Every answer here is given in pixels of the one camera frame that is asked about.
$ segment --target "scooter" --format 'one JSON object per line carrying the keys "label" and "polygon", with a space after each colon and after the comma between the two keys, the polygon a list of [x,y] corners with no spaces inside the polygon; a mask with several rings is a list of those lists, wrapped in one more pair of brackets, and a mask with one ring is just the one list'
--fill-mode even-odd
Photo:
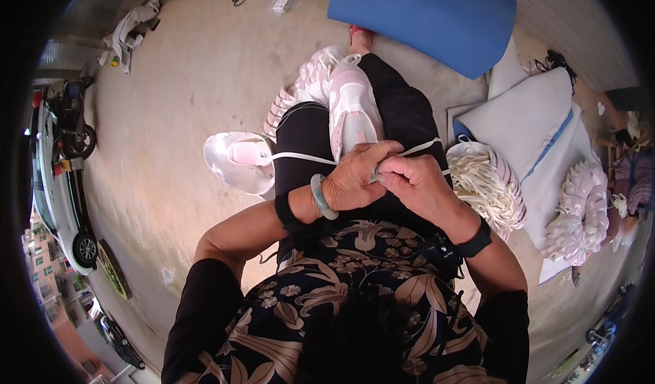
{"label": "scooter", "polygon": [[63,143],[61,151],[67,158],[86,159],[96,147],[96,131],[84,119],[84,93],[93,83],[93,77],[66,81],[63,92],[46,101],[55,117],[57,137]]}

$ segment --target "black wristband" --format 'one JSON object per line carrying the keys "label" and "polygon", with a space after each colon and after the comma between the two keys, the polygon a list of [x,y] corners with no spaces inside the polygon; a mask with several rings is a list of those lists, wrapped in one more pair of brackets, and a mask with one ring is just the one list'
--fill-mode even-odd
{"label": "black wristband", "polygon": [[488,245],[491,244],[491,228],[484,217],[480,217],[480,229],[473,238],[466,242],[455,245],[454,251],[461,257],[474,257]]}
{"label": "black wristband", "polygon": [[287,191],[275,197],[275,213],[277,214],[284,230],[289,232],[291,238],[294,235],[300,234],[305,231],[305,225],[300,222],[291,212],[289,206],[289,192]]}

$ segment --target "apartment building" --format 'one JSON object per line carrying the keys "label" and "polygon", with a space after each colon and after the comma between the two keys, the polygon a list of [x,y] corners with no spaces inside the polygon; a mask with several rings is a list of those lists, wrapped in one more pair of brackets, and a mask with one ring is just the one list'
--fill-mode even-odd
{"label": "apartment building", "polygon": [[114,374],[94,355],[76,330],[88,317],[87,311],[94,296],[91,287],[85,278],[75,273],[59,243],[43,226],[34,209],[30,228],[22,235],[22,242],[34,293],[71,362],[88,373],[88,380],[100,374],[113,378]]}

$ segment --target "wrist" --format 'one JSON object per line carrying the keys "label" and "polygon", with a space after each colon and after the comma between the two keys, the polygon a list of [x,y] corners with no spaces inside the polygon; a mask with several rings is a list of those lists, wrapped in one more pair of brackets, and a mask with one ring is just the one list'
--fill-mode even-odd
{"label": "wrist", "polygon": [[457,199],[457,203],[440,223],[434,223],[443,230],[454,244],[470,241],[480,230],[481,217],[467,203]]}
{"label": "wrist", "polygon": [[291,213],[303,224],[311,224],[323,216],[312,195],[309,185],[302,186],[289,192],[289,207]]}
{"label": "wrist", "polygon": [[329,176],[323,178],[321,181],[321,191],[323,191],[323,197],[325,197],[328,206],[332,210],[339,211],[337,208],[337,190]]}

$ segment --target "pink sneaker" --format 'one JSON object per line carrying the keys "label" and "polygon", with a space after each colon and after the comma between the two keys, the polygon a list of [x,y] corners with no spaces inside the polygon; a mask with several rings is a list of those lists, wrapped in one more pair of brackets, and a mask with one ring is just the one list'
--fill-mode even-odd
{"label": "pink sneaker", "polygon": [[377,143],[384,139],[382,118],[373,87],[364,71],[342,62],[330,78],[330,146],[334,161],[358,143]]}
{"label": "pink sneaker", "polygon": [[275,132],[282,116],[294,105],[314,101],[325,107],[330,104],[330,76],[343,61],[358,61],[359,54],[347,56],[339,46],[327,46],[314,53],[299,70],[299,77],[289,89],[280,89],[280,94],[271,105],[271,112],[264,122],[264,133],[275,140]]}

